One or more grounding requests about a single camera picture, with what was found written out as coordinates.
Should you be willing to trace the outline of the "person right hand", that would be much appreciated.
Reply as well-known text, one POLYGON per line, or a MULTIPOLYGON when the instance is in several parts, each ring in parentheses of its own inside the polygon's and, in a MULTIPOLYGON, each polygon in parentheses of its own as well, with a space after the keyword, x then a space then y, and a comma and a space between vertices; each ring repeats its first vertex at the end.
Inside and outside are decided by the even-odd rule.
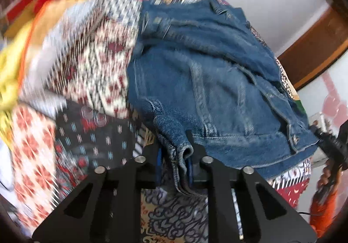
MULTIPOLYGON (((329 177, 331 176, 333 165, 334 163, 332 160, 328 159, 326 161, 326 166, 323 169, 323 173, 317 182, 317 190, 319 190, 322 186, 329 183, 329 177)), ((331 193, 335 193, 337 191, 342 175, 343 175, 343 171, 340 168, 336 174, 336 183, 333 185, 331 193)))

